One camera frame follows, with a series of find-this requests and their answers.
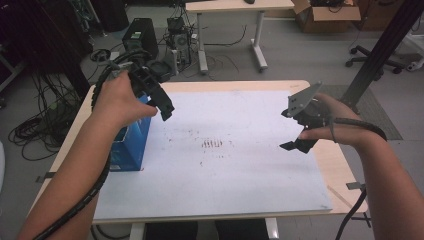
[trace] gray floor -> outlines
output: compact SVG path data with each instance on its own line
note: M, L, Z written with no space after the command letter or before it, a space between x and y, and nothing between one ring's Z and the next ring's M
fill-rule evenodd
M137 12L131 10L131 14L136 15ZM159 28L160 24L157 27L156 35L160 38L164 29ZM120 43L122 34L123 32L110 33L106 38L93 35L95 48L111 48ZM262 50L269 65L266 71L258 71L252 51L249 50L254 26L248 26L246 36L239 44L228 48L207 47L211 69L209 75L197 74L198 65L194 65L171 81L302 79L310 83L322 81L324 84L348 85L361 66L344 66L345 61L350 58L348 48L356 38L355 44L372 48L380 34L359 33L353 27L340 34L304 34L293 20L269 19L264 22L261 39ZM205 37L210 43L230 43L238 40L241 35L241 26L211 27L205 30ZM414 51L402 46L395 57L409 64L417 56ZM90 76L95 69L95 64L88 59L81 66L86 76ZM399 75L387 69L381 80L370 86L404 139L391 141L390 144L421 192L424 192L424 105L421 104L424 102L423 77L423 69L404 71ZM6 154L6 173L0 195L0 237L8 240L15 238L41 186L35 182L36 178L48 171L54 157L38 162L25 161L21 157L21 148L7 140L11 129L37 113L37 92L29 73L21 74L0 95L8 103L7 108L0 110L0 139ZM363 182L358 156L350 147L342 146L342 150L355 177ZM28 149L28 154L33 156L44 153L43 146L39 143L32 144ZM278 218L280 239L332 239L342 218L343 216ZM103 229L114 235L129 232L128 225L109 225ZM211 222L200 223L198 239L216 239ZM373 239L372 230L364 222L351 221L345 229L343 239Z

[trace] table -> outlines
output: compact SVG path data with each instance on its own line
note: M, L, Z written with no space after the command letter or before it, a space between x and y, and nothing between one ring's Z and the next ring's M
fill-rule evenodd
M294 7L292 1L290 0L256 0L254 4L248 4L243 0L215 0L215 1L205 1L205 2L193 2L186 4L186 10L189 13L197 14L197 31L198 31L198 54L199 54L199 66L200 72L206 74L208 72L208 65L206 61L206 53L203 39L203 30L201 24L203 23L203 14L210 15L214 14L214 22L219 22L225 26L230 23L237 21L239 16L245 15L248 12L257 12L256 20L256 34L255 38L252 39L252 47L255 53L255 56L259 62L259 71L262 71L268 68L268 65L265 61L265 57L262 53L262 50L259 46L259 41L262 31L262 23L266 10L278 10L278 9L292 9ZM231 13L228 20L223 20L223 17L229 16L228 13Z
M162 84L168 94L178 93L178 92L237 92L237 91L275 91L275 90L286 90L290 93L296 93L309 86L306 81L240 81L240 82L168 82ZM92 89L89 92L89 95L86 97L75 121L71 127L71 130L68 133L68 136L65 139L65 142L60 149L56 160L53 163L51 172L56 172L60 164L62 163L64 157L70 149L72 142L74 141L80 127L82 126L85 119L88 118L91 112L90 108L90 99L91 99ZM212 215L197 215L197 216L137 216L137 217L120 217L101 219L99 217L94 218L95 224L100 223L144 223L144 222L157 222L157 221L178 221L178 220L202 220L202 219L231 219L231 218L253 218L253 217L263 217L263 218L275 218L279 216L297 216L297 215L316 215L316 214L344 214L347 213L354 203L356 202L358 196L360 195L359 190L348 190L346 183L355 182L355 178L344 158L339 146L334 144L331 141L318 141L317 145L313 148L313 153L316 157L319 170L321 171L326 191L331 200L332 209L331 210L321 210L321 211L294 211L294 212L257 212L249 214L219 214L214 216ZM137 172L133 173L118 173L121 176L134 175ZM45 189L49 182L49 179L46 179L44 182L40 193ZM104 207L104 202L108 202L108 199L104 199L102 191L99 198L98 209ZM358 212L365 212L367 209L366 204L364 203ZM134 232L141 231L140 225L134 225Z

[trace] desk leg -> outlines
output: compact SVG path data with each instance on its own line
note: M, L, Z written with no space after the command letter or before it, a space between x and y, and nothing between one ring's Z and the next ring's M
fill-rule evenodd
M259 41L261 39L261 32L262 32L262 23L264 20L265 11L259 11L258 12L258 20L256 23L256 34L255 39L252 39L252 46L253 50L255 51L256 58L259 62L259 71L262 72L262 70L268 68L268 64L265 61L265 57L262 53L261 47L259 46Z
M202 74L208 73L208 62L206 61L205 45L203 43L203 33L201 25L202 14L197 14L197 35L199 37L199 67Z
M144 238L144 223L133 223L131 227L129 240L143 240Z

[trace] white desk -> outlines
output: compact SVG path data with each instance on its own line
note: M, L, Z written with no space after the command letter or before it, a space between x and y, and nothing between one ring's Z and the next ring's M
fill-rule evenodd
M255 56L259 62L259 70L262 71L268 68L265 61L265 57L259 46L262 22L264 19L266 10L278 10L278 9L292 9L294 7L290 0L256 0L254 4L245 3L244 0L215 0L205 2L193 2L186 4L186 10L190 13L197 14L197 31L199 38L199 66L200 72L205 74L208 72L208 65L206 61L206 53L204 46L204 39L202 33L202 15L214 15L214 21L217 21L223 25L228 25L234 22L238 22L239 16L248 12L257 12L256 20L256 34L255 38L252 39L252 47L255 52ZM230 16L231 18L223 21L224 16Z
M191 82L191 83L165 83L162 84L163 88L168 92L169 94L178 93L178 92L203 92L207 94L208 92L239 92L239 91L276 91L276 90L285 90L289 91L291 93L298 92L304 88L306 88L309 84L306 81L249 81L249 82ZM91 91L89 95L86 97L86 101L83 103L83 106L81 107L77 118L74 121L73 126L71 127L71 130L68 134L68 136L65 139L65 142L60 149L55 162L53 163L53 166L51 168L51 172L57 171L58 167L62 163L64 157L66 156L67 152L69 151L69 148L71 144L73 143L76 134L78 133L79 129L81 128L83 122L88 118L91 112L90 108L90 101L91 101ZM278 112L284 110L287 106L281 106L280 109L276 109L276 114ZM281 143L283 143L284 136L281 136ZM281 149L281 154L285 154L285 150ZM147 171L156 171L157 174L161 174L163 176L163 181L168 181L168 177L172 177L172 167L178 167L177 162L170 162L168 167L164 168L167 171L163 172L163 170L154 169L155 166L150 167L148 165L142 166L146 169L143 171L146 172L130 172L130 173L113 173L113 175L110 175L108 180L105 183L105 186L101 190L100 198L98 207L96 210L94 223L100 224L100 223L140 223L140 222L155 222L155 221L178 221L178 220L201 220L201 219L231 219L231 218L252 218L252 217L264 217L264 218L270 218L270 217L278 217L278 216L295 216L295 215L315 215L315 214L342 214L347 213L354 203L356 202L360 191L359 190L348 190L346 187L346 183L354 182L355 179L352 175L352 172L337 144L334 144L330 141L319 141L318 144L313 149L313 154L316 157L316 161L319 167L319 170L321 171L322 178L324 180L324 186L326 188L327 194L330 198L332 209L325 209L318 211L278 211L278 210L268 210L263 212L255 212L250 211L247 213L239 212L238 214L233 213L226 213L221 211L219 209L219 204L216 205L217 207L216 214L214 213L207 213L207 214L194 214L193 209L187 209L187 212L190 212L189 214L184 214L184 209L175 209L175 206L181 205L181 201L184 201L184 196L176 196L176 192L174 191L171 195L169 192L166 192L166 189L161 189L158 187L155 191L145 191L146 189L136 189L136 191L125 191L126 186L130 186L132 184L131 180L137 180L136 175L140 174L147 174ZM47 179L45 183L43 184L42 190L39 194L44 190L45 186L48 184L49 180ZM181 189L181 191L187 191L190 190L190 186L196 187L196 182L193 181L187 181L186 182L186 189ZM247 185L245 186L246 189L248 189L247 192L250 192L250 194L255 194L255 192L252 190L255 188L255 186ZM151 198L149 198L149 195L143 196L144 193L149 193L149 195L153 195ZM123 201L117 201L116 196L119 195L120 198L123 199ZM155 211L149 211L148 214L143 215L142 213L138 212L138 215L127 215L123 216L120 215L120 210L126 211L128 213L128 208L149 208L149 204L155 205L156 203L150 202L148 203L149 199L155 199L157 195L162 195L163 197L167 197L168 199L168 206L163 206L164 209L159 209L156 211L157 215L152 215L155 213ZM124 201L126 199L132 199L139 198L139 197L147 197L146 202L139 202L135 203L133 206L124 206L127 203ZM192 198L196 197L194 196L185 196L186 198ZM216 201L219 196L211 196L212 198L215 198ZM202 204L197 204L196 206L193 206L193 208L199 208L198 211L201 213ZM366 211L367 206L366 204L363 204L363 206L359 209L358 212L364 212Z

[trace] office chair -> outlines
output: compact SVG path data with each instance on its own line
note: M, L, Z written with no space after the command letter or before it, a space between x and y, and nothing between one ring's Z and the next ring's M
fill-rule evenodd
M346 67L352 67L354 62L365 62L371 53L369 50L365 49L364 47L357 45L356 47L350 49L350 54L356 54L358 51L364 54L365 57L351 58L349 61L346 62L345 64ZM405 69L404 64L398 63L392 60L387 60L385 64L388 66L394 67L394 69L392 70L394 74L399 74L402 72L402 69ZM384 71L383 71L383 68L381 68L378 71L377 75L375 76L374 80L375 81L379 80L381 76L383 76L383 74L384 74Z

